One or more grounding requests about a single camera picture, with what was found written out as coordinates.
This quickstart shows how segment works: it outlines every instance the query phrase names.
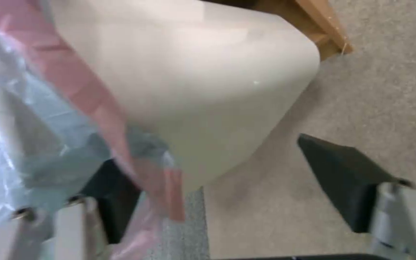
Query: plastic bag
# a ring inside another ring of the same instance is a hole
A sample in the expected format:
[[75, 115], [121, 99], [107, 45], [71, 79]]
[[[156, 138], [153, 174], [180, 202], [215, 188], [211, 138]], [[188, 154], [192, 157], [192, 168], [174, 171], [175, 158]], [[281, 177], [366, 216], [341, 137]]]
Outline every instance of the plastic bag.
[[163, 216], [183, 220], [180, 171], [164, 143], [126, 124], [38, 3], [0, 0], [0, 222], [20, 206], [55, 211], [111, 156], [147, 194], [113, 258], [139, 259]]

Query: bolt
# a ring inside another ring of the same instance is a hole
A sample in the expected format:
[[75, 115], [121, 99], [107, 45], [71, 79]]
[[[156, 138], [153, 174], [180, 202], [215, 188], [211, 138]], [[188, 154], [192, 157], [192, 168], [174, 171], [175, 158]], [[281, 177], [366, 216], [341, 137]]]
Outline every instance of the bolt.
[[32, 208], [23, 208], [23, 209], [17, 209], [12, 214], [12, 219], [24, 219], [26, 221], [33, 221], [36, 219], [35, 211], [33, 211]]
[[85, 199], [82, 195], [75, 195], [67, 200], [67, 206], [75, 206], [77, 204], [84, 203]]

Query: black foam pad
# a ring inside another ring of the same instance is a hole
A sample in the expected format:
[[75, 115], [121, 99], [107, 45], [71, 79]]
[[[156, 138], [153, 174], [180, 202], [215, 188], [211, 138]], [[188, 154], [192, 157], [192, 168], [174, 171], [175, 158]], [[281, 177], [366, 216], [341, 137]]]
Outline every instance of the black foam pad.
[[356, 148], [301, 134], [302, 149], [320, 186], [353, 232], [366, 233], [377, 186], [395, 178]]
[[140, 190], [113, 160], [108, 160], [80, 193], [97, 200], [108, 242], [118, 244], [137, 205]]

